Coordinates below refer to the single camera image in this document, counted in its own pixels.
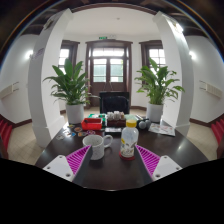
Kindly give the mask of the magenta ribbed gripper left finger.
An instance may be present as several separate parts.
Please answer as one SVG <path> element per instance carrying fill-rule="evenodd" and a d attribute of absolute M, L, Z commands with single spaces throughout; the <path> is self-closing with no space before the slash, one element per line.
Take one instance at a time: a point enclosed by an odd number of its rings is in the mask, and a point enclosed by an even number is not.
<path fill-rule="evenodd" d="M 44 167 L 44 170 L 69 182 L 81 182 L 91 156 L 92 146 L 84 146 L 67 156 L 58 155 Z"/>

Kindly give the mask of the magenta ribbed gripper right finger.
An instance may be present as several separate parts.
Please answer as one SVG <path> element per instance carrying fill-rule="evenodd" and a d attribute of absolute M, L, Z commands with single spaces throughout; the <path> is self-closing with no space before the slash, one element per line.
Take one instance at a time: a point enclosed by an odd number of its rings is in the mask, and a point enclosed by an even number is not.
<path fill-rule="evenodd" d="M 136 145 L 135 156 L 141 164 L 145 176 L 149 176 L 153 181 L 159 180 L 182 169 L 168 155 L 158 156 L 150 150 Z"/>

